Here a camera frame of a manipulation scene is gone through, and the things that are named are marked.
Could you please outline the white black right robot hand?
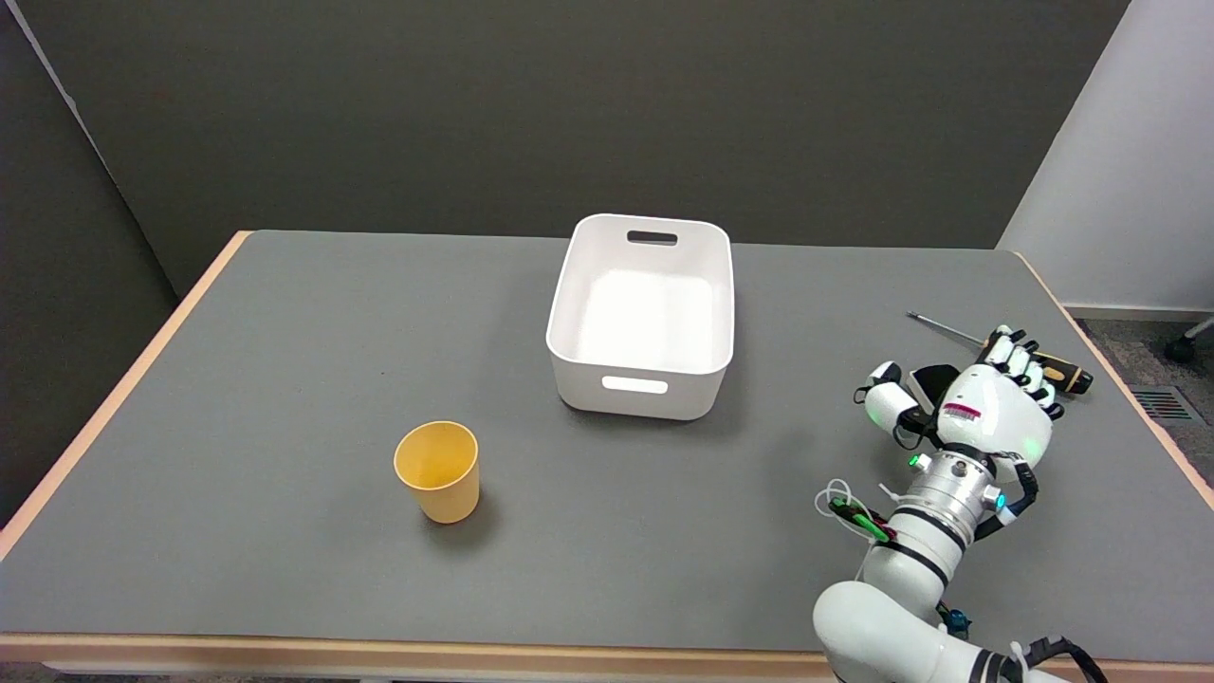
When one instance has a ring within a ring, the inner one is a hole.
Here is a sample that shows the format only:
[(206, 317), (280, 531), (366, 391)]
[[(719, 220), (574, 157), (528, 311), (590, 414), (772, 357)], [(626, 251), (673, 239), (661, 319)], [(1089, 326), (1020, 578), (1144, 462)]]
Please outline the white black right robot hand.
[(920, 442), (944, 449), (1010, 453), (1036, 467), (1065, 415), (1057, 388), (1046, 379), (1036, 346), (1023, 330), (999, 325), (968, 368), (924, 406), (904, 383), (902, 368), (884, 362), (853, 392), (853, 403), (906, 450)]

